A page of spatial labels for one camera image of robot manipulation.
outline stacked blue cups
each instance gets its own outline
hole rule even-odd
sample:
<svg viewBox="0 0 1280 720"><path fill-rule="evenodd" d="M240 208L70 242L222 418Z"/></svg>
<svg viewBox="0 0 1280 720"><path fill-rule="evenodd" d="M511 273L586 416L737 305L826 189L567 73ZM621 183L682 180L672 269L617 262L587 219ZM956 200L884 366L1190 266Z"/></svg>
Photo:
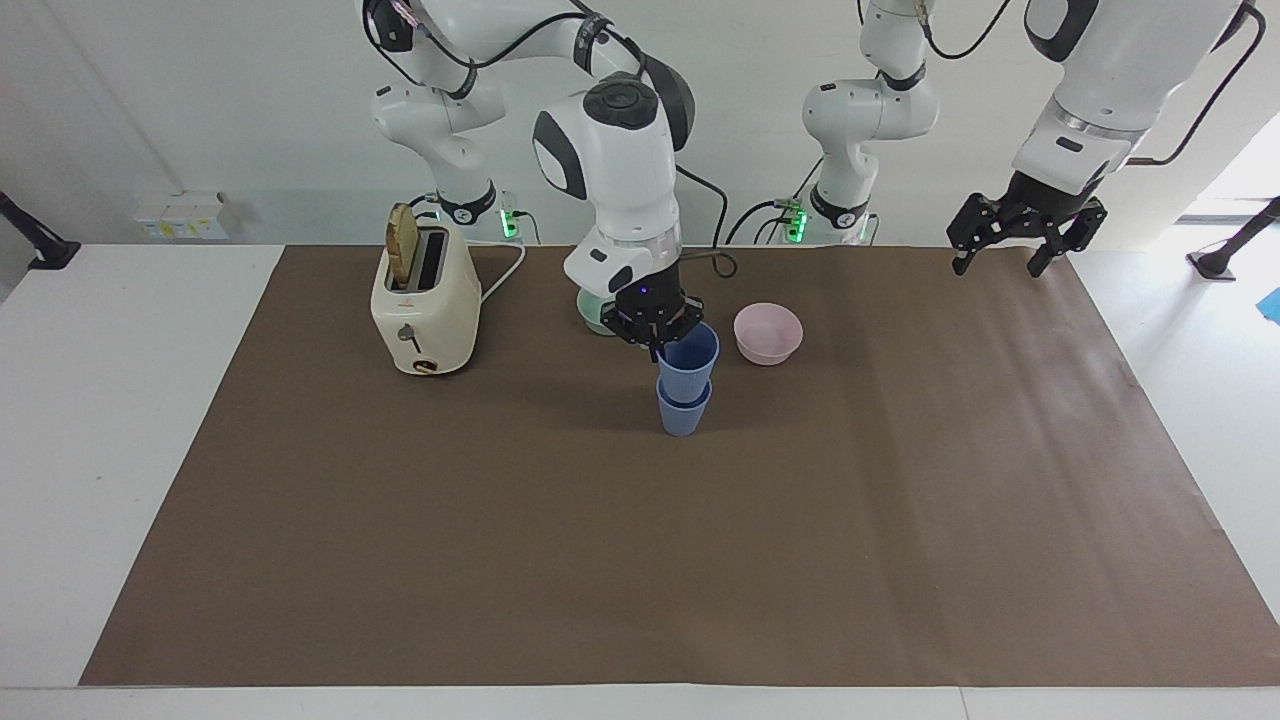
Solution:
<svg viewBox="0 0 1280 720"><path fill-rule="evenodd" d="M658 410L668 434L694 434L712 400L712 370L719 357L719 337L699 323L658 355Z"/></svg>

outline green led indicator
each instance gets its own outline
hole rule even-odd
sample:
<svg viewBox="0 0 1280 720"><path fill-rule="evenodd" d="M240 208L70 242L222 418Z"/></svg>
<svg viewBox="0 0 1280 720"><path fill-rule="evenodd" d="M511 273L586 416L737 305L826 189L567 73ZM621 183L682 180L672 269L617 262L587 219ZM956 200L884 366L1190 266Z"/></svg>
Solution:
<svg viewBox="0 0 1280 720"><path fill-rule="evenodd" d="M520 223L511 217L511 213L506 210L498 210L498 215L502 218L502 233L508 238L520 234Z"/></svg>
<svg viewBox="0 0 1280 720"><path fill-rule="evenodd" d="M791 227L787 228L787 240L791 242L804 242L804 228L808 224L809 213L796 210L796 217L791 219Z"/></svg>

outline brown table cover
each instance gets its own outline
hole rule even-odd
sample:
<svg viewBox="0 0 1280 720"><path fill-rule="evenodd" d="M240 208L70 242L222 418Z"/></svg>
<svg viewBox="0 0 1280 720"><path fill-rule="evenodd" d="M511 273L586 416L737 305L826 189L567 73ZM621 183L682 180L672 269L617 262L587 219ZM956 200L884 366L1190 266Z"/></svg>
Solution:
<svg viewBox="0 0 1280 720"><path fill-rule="evenodd" d="M676 439L562 249L434 379L374 331L378 252L285 250L84 684L1280 684L1280 630L1069 264L687 263L724 347ZM785 365L733 347L755 301L804 320Z"/></svg>

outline pink bowl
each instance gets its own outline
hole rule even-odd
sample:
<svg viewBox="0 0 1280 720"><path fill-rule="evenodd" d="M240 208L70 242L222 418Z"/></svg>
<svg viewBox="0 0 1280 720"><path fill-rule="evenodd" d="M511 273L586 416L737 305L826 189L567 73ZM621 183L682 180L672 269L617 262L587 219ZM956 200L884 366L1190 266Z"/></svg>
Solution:
<svg viewBox="0 0 1280 720"><path fill-rule="evenodd" d="M756 302L733 318L733 338L742 357L756 365L777 365L800 347L804 325L781 305Z"/></svg>

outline blue paper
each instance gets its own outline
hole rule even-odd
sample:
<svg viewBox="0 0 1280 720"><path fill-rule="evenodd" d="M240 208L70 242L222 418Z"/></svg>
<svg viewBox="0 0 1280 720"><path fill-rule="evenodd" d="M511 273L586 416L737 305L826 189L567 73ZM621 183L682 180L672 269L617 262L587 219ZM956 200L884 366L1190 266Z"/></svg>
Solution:
<svg viewBox="0 0 1280 720"><path fill-rule="evenodd" d="M1258 302L1258 310L1262 310L1262 316L1272 323L1280 323L1280 288Z"/></svg>

